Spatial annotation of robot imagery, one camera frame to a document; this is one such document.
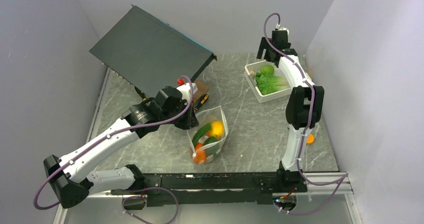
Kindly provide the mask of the green lime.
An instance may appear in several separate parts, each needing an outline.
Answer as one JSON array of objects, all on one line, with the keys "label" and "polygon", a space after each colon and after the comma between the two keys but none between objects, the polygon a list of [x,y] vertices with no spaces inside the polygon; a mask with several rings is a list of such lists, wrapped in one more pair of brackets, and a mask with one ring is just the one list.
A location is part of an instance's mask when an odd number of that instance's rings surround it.
[{"label": "green lime", "polygon": [[273,65],[264,65],[260,68],[260,72],[261,74],[269,74],[269,75],[274,75],[274,71],[275,68]]}]

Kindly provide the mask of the white plastic basket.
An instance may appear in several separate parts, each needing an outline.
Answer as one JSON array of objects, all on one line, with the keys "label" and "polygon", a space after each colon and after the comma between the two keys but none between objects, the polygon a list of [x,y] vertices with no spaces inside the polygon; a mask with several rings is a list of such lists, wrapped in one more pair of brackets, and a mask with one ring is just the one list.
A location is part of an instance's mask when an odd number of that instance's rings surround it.
[{"label": "white plastic basket", "polygon": [[285,96],[290,95],[290,93],[291,93],[290,86],[288,84],[286,84],[282,87],[282,89],[279,89],[276,92],[273,92],[273,93],[270,93],[270,94],[267,94],[267,95],[262,94],[262,92],[260,91],[260,89],[257,85],[256,79],[252,76],[252,72],[254,72],[255,74],[257,72],[260,72],[261,68],[263,66],[266,66],[266,65],[271,65],[271,66],[274,67],[274,70],[275,70],[274,76],[282,77],[284,81],[287,81],[283,72],[281,70],[279,70],[278,68],[276,68],[274,66],[274,64],[271,63],[271,62],[261,60],[261,61],[258,61],[258,62],[254,62],[254,63],[250,63],[250,64],[245,65],[244,66],[244,77],[245,77],[247,83],[249,84],[249,87],[251,88],[253,94],[255,95],[255,97],[256,97],[256,99],[259,103],[265,103],[265,102],[268,102],[268,101],[271,101],[271,100],[275,100],[275,99],[278,99],[278,98],[281,98],[281,97],[285,97]]}]

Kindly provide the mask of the green chili pepper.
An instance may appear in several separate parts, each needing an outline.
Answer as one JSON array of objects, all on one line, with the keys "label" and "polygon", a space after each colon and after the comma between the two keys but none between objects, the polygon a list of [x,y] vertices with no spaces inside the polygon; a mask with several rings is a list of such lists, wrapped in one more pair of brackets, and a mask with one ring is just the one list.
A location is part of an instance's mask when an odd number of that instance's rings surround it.
[{"label": "green chili pepper", "polygon": [[193,144],[193,147],[196,147],[196,144],[199,142],[199,139],[206,135],[206,133],[211,129],[212,124],[206,123],[204,126],[199,128],[197,132],[194,134],[191,142]]}]

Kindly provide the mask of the clear zip top bag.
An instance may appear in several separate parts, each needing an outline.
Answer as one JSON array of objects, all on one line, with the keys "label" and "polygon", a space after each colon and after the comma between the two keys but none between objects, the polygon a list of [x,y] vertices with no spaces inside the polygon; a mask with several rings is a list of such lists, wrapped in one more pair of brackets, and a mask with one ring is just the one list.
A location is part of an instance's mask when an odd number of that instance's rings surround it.
[{"label": "clear zip top bag", "polygon": [[189,154],[194,164],[211,162],[225,143],[229,128],[221,106],[196,114],[198,126],[187,131]]}]

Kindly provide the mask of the yellow lemon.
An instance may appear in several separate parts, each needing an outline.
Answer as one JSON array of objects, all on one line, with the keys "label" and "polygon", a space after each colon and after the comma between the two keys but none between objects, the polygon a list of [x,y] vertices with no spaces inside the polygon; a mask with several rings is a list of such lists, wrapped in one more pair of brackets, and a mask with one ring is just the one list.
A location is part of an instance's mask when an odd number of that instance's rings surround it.
[{"label": "yellow lemon", "polygon": [[225,131],[224,124],[221,121],[213,121],[211,122],[211,129],[207,132],[209,137],[214,137],[216,139],[220,139]]}]

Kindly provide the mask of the orange tangerine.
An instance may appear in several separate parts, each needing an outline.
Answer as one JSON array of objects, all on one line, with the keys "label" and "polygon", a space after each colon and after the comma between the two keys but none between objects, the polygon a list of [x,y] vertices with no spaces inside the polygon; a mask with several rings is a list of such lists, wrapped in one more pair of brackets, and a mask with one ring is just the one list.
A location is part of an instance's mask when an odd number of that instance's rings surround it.
[{"label": "orange tangerine", "polygon": [[204,164],[207,161],[205,150],[200,150],[200,148],[202,147],[203,147],[203,144],[198,142],[194,148],[193,162],[197,165]]}]

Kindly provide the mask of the dark green avocado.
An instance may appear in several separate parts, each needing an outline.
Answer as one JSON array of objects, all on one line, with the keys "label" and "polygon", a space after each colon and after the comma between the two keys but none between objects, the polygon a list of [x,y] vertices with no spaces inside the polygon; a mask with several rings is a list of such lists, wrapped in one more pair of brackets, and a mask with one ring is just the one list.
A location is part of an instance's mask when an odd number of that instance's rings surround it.
[{"label": "dark green avocado", "polygon": [[208,145],[208,147],[204,149],[206,157],[215,156],[217,154],[217,151],[220,149],[220,141],[215,137],[207,138],[204,141],[203,145]]}]

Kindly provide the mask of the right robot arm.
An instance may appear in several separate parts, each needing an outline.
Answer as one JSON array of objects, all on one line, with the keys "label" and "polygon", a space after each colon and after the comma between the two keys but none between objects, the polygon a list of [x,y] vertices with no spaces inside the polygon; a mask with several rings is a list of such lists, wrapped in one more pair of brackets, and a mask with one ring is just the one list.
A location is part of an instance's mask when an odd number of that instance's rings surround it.
[{"label": "right robot arm", "polygon": [[313,127],[320,121],[324,101],[324,88],[316,86],[300,65],[297,52],[289,43],[289,30],[275,28],[271,37],[261,38],[257,58],[271,62],[287,79],[291,92],[285,109],[289,124],[289,137],[276,187],[289,191],[295,183],[306,180],[303,174],[305,145]]}]

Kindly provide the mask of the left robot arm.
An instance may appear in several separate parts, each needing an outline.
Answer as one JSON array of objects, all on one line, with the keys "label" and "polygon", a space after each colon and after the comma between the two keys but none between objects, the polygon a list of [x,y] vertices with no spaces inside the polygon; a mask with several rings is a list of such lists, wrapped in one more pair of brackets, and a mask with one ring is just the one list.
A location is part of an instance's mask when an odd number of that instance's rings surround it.
[{"label": "left robot arm", "polygon": [[62,157],[48,156],[43,165],[59,204],[68,209],[89,195],[109,190],[141,192],[146,186],[145,177],[135,164],[106,171],[95,168],[123,147],[157,131],[161,125],[172,124],[182,130],[197,126],[193,107],[197,90],[196,84],[186,83],[177,88],[167,86],[156,97],[144,95],[140,104],[131,106],[82,147]]}]

